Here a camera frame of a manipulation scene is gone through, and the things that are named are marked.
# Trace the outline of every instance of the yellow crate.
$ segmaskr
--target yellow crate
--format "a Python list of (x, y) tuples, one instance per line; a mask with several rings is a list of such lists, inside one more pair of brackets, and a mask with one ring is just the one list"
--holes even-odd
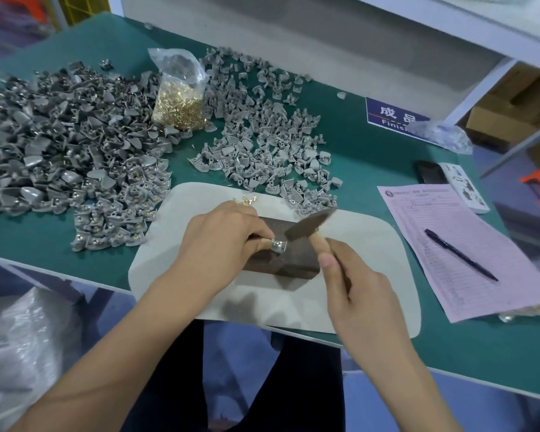
[(99, 14), (109, 12), (108, 0), (58, 0), (69, 26)]

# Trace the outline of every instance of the person's left hand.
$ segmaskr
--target person's left hand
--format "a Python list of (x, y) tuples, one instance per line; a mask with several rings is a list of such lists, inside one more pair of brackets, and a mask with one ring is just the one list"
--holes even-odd
[(262, 237), (272, 239), (274, 232), (256, 209), (224, 202), (190, 220), (171, 270), (177, 281), (183, 277), (212, 298), (234, 280), (252, 254), (268, 248)]

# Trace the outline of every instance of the forearm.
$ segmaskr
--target forearm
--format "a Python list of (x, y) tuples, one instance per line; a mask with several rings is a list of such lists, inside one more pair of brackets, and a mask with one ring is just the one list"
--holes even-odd
[(199, 312), (161, 276), (134, 309), (13, 426), (12, 431), (117, 431), (156, 365)]
[(414, 348), (395, 352), (368, 376), (402, 432), (462, 432)]

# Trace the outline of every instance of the hand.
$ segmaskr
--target hand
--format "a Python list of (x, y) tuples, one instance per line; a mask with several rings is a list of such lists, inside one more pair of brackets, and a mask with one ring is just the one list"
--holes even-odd
[(371, 376), (391, 359), (413, 353), (396, 293), (388, 278), (367, 266), (346, 243), (327, 239), (334, 256), (320, 253), (328, 314), (346, 350)]
[(274, 232), (256, 209), (222, 203), (190, 220), (172, 269), (212, 298), (234, 280), (252, 254), (264, 248), (261, 237), (272, 239)]

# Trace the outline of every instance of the black phone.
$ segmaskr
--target black phone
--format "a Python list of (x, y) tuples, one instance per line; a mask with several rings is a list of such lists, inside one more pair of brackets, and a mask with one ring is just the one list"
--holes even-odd
[(428, 160), (417, 160), (416, 171), (418, 178), (422, 183), (429, 185), (433, 184), (447, 184), (446, 174), (435, 162), (429, 162)]

